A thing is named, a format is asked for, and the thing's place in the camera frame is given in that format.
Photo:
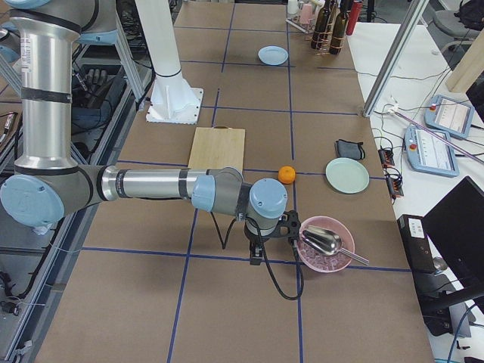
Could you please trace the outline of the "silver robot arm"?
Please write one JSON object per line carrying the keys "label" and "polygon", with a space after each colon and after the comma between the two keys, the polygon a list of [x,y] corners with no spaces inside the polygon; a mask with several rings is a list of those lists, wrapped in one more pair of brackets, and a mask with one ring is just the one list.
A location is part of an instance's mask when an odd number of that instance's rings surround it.
{"label": "silver robot arm", "polygon": [[246,183],[234,168],[117,169],[77,163],[71,155],[72,51],[76,41],[119,34],[113,1],[12,1],[20,32],[23,153],[1,187],[5,211],[30,227],[50,225],[88,206],[119,198],[188,200],[196,209],[244,222],[250,261],[268,261],[265,242],[299,239],[300,222],[287,210],[277,180]]}

